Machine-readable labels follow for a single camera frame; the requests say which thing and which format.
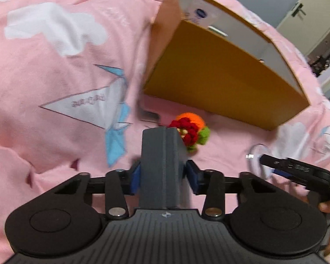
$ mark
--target cardboard box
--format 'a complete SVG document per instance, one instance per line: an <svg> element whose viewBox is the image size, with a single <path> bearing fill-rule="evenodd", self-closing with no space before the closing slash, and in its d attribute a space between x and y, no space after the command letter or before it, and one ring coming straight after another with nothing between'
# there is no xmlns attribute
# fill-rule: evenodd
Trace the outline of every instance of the cardboard box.
<svg viewBox="0 0 330 264"><path fill-rule="evenodd" d="M163 1L143 92L268 130L309 106L274 43L213 0Z"/></svg>

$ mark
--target bed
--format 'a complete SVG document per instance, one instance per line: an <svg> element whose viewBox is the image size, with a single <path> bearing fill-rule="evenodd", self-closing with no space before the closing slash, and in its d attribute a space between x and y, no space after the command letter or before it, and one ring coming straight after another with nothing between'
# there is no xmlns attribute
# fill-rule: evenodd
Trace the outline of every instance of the bed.
<svg viewBox="0 0 330 264"><path fill-rule="evenodd" d="M4 222L18 206L78 172L127 169L141 154L142 131L192 111L162 99L139 107L151 23L162 0L0 0L0 263L12 254ZM191 156L226 176L249 170L258 143L278 158L330 170L330 102L301 53L236 0L217 0L270 37L294 70L311 106L274 131L199 112L211 129ZM269 180L291 193L303 188ZM204 198L193 196L191 207ZM96 195L93 205L103 201ZM136 205L136 198L129 198ZM236 206L235 196L226 203Z"/></svg>

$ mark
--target door handle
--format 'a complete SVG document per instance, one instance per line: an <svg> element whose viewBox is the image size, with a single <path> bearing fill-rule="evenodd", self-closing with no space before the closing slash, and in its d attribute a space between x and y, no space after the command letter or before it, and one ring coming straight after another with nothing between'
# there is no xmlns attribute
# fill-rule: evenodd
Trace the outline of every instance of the door handle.
<svg viewBox="0 0 330 264"><path fill-rule="evenodd" d="M291 16L292 17L295 17L298 14L298 12L302 12L303 15L306 15L305 11L302 10L302 7L303 7L303 4L300 3L298 5L298 7L293 11L293 13L291 14Z"/></svg>

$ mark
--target orange box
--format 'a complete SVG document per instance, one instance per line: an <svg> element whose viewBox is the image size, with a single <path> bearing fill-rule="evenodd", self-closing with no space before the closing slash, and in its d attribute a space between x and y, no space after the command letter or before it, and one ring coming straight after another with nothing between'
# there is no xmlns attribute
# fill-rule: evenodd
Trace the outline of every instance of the orange box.
<svg viewBox="0 0 330 264"><path fill-rule="evenodd" d="M164 0L143 92L273 130L309 106L261 31L214 0Z"/></svg>

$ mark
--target white door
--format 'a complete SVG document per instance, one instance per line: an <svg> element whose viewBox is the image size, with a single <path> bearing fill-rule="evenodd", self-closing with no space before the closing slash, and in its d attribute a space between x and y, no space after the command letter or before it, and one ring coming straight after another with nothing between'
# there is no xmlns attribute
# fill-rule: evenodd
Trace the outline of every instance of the white door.
<svg viewBox="0 0 330 264"><path fill-rule="evenodd" d="M299 0L277 30L307 56L330 31L330 0Z"/></svg>

